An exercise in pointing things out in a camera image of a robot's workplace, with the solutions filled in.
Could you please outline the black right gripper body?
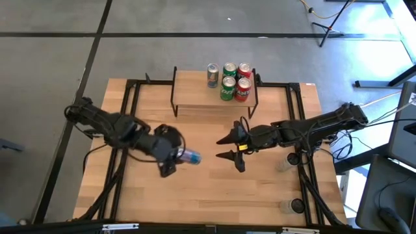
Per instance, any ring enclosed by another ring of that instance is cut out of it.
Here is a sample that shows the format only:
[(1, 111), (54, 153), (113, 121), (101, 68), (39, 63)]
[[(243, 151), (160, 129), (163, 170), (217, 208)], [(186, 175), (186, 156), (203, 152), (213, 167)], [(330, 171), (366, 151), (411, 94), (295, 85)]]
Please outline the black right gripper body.
[(237, 152), (234, 153), (233, 160), (235, 168), (239, 172), (245, 171), (244, 154), (249, 155), (259, 150), (273, 148), (278, 144), (278, 130), (271, 125), (258, 125), (247, 130), (241, 121), (234, 121), (233, 131), (234, 144), (237, 146)]

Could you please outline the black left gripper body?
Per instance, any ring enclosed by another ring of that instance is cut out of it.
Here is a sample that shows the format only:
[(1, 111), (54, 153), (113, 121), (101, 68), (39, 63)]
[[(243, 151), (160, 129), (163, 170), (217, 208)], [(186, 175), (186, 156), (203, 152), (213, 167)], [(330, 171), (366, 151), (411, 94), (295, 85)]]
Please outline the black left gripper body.
[(166, 178), (176, 172), (176, 169), (170, 168), (169, 162), (179, 161), (173, 147), (183, 143), (185, 140), (178, 129), (162, 124), (154, 130), (153, 135), (142, 136), (142, 151), (155, 158), (161, 177)]

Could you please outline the blue silver Red Bull can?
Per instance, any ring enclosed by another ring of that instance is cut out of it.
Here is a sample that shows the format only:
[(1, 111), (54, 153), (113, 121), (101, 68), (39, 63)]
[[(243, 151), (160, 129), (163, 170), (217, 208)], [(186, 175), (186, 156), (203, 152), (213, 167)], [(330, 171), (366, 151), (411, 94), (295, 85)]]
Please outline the blue silver Red Bull can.
[(215, 63), (210, 63), (207, 66), (207, 86), (209, 88), (216, 88), (218, 85), (219, 67)]
[(177, 157), (180, 161), (189, 164), (200, 164), (202, 161), (202, 156), (193, 150), (185, 149), (185, 148), (178, 148)]

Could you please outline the red soda can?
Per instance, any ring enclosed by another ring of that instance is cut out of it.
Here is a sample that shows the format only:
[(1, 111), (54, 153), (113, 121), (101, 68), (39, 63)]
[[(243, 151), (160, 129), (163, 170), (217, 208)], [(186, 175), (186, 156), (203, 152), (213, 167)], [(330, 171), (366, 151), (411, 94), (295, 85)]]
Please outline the red soda can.
[(246, 101), (250, 94), (251, 87), (252, 87), (252, 83), (248, 78), (246, 77), (240, 78), (237, 81), (236, 88), (235, 88), (235, 99), (241, 102)]
[(252, 67), (247, 62), (242, 62), (239, 64), (238, 70), (237, 70), (237, 78), (241, 79), (243, 77), (250, 78), (252, 74)]

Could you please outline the green Sprite can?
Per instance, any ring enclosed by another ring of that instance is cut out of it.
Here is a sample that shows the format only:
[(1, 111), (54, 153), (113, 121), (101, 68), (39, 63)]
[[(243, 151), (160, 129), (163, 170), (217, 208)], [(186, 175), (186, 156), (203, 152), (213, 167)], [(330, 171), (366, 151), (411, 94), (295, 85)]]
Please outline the green Sprite can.
[(234, 77), (226, 76), (222, 79), (220, 98), (224, 101), (233, 99), (236, 81)]
[(236, 78), (238, 66), (233, 62), (227, 62), (223, 66), (223, 77)]

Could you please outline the wooden shelf with black legs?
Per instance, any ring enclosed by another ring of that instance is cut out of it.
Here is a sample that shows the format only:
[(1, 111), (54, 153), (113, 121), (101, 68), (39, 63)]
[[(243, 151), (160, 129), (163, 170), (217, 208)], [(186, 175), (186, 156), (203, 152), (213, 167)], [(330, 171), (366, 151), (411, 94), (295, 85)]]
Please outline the wooden shelf with black legs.
[(246, 107), (248, 109), (248, 117), (252, 118), (258, 106), (257, 78), (258, 75), (254, 71), (248, 78), (252, 83), (252, 87), (246, 101), (237, 101), (235, 92), (232, 100), (224, 101), (220, 98), (223, 79), (221, 74), (218, 76), (217, 87), (209, 88), (207, 86), (206, 71), (175, 69), (170, 98), (174, 115), (177, 116), (178, 108), (180, 107)]

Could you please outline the clear bottle with black cap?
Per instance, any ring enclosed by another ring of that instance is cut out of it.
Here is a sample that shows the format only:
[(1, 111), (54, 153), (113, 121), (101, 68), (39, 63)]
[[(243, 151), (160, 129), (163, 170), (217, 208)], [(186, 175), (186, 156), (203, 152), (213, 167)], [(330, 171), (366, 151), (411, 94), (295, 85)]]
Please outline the clear bottle with black cap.
[(305, 211), (305, 205), (300, 198), (294, 198), (281, 201), (279, 209), (284, 214), (302, 214)]
[(285, 172), (300, 163), (300, 157), (296, 153), (290, 153), (276, 165), (276, 170), (279, 172)]

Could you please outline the dark grey desk pad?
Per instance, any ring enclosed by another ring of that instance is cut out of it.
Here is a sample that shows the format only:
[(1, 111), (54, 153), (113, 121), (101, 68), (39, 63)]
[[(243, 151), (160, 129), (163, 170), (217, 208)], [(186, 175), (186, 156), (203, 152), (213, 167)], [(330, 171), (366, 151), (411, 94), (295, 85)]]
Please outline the dark grey desk pad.
[(416, 167), (375, 156), (359, 203), (356, 224), (363, 229), (389, 231), (379, 210), (391, 209), (416, 234)]

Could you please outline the black floor stand base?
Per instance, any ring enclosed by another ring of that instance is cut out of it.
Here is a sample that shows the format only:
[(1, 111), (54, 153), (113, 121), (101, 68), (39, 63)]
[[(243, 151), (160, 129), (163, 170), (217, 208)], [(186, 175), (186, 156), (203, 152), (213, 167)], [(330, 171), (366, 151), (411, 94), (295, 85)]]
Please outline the black floor stand base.
[(403, 84), (416, 76), (416, 64), (390, 81), (355, 81), (356, 88), (402, 88)]

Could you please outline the black tripod stand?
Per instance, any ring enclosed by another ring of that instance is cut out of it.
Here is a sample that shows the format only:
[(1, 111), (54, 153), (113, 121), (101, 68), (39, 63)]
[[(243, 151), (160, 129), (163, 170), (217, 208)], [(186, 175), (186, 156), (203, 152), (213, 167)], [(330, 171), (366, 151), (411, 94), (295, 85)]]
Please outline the black tripod stand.
[(326, 40), (329, 38), (329, 35), (333, 32), (335, 33), (336, 36), (343, 36), (344, 33), (343, 32), (339, 32), (336, 31), (333, 26), (335, 25), (335, 23), (337, 22), (337, 20), (339, 19), (340, 15), (344, 12), (345, 9), (347, 9), (355, 0), (346, 0), (345, 4), (343, 5), (343, 7), (340, 9), (340, 11), (338, 13), (336, 13), (334, 15), (334, 19), (331, 22), (331, 24), (329, 26), (317, 23), (317, 22), (312, 22), (312, 26), (317, 26), (320, 27), (321, 29), (324, 30), (324, 36), (322, 37), (321, 42), (319, 43), (319, 47), (323, 47), (324, 43), (326, 42)]

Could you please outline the grey desk panel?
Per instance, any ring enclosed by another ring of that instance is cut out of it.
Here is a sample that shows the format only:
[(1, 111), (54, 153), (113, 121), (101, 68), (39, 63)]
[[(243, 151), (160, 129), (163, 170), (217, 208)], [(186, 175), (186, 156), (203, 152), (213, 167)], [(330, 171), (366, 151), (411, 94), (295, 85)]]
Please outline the grey desk panel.
[(404, 107), (395, 114), (395, 122), (389, 139), (389, 155), (416, 169), (416, 135), (404, 127), (416, 123), (416, 82), (405, 82), (402, 87), (398, 107)]

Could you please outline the black computer mouse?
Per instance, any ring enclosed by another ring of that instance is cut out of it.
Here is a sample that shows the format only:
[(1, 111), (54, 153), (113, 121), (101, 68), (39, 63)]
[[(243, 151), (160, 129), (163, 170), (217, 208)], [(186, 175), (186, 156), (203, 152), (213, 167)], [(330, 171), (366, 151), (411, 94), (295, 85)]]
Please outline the black computer mouse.
[(411, 234), (407, 223), (405, 223), (405, 221), (397, 215), (394, 210), (388, 207), (380, 208), (378, 216), (392, 232), (398, 234)]

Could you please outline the black aluminium table frame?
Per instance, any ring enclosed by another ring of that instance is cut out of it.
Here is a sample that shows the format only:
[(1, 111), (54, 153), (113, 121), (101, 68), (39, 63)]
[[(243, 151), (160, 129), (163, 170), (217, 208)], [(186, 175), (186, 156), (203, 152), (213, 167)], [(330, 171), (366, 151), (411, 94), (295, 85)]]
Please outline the black aluminium table frame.
[[(185, 138), (187, 148), (201, 154), (200, 164), (177, 165), (176, 172), (163, 178), (153, 159), (140, 151), (125, 153), (92, 142), (73, 216), (80, 218), (91, 209), (112, 176), (120, 181), (100, 206), (99, 217), (119, 222), (174, 223), (239, 226), (306, 226), (327, 224), (328, 219), (300, 181), (306, 172), (331, 212), (346, 221), (333, 159), (324, 146), (306, 165), (285, 172), (277, 163), (294, 147), (275, 147), (244, 156), (245, 171), (216, 154), (235, 149), (218, 145), (241, 116), (251, 127), (283, 120), (304, 120), (321, 113), (317, 89), (312, 84), (263, 83), (257, 87), (258, 106), (248, 117), (246, 107), (180, 107), (174, 115), (170, 103), (173, 80), (139, 81), (110, 79), (102, 109), (131, 114), (151, 128), (171, 125)], [(302, 214), (284, 214), (279, 204), (300, 198)]]

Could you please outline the silver metal bracket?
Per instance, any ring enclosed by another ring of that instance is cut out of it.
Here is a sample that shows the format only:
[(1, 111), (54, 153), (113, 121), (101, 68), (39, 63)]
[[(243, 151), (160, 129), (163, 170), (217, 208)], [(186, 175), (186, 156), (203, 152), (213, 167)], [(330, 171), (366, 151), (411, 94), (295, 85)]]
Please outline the silver metal bracket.
[(320, 230), (299, 227), (283, 227), (281, 234), (320, 234)]
[(102, 231), (117, 231), (117, 230), (128, 230), (128, 229), (138, 229), (139, 224), (128, 223), (128, 224), (105, 224), (102, 226)]

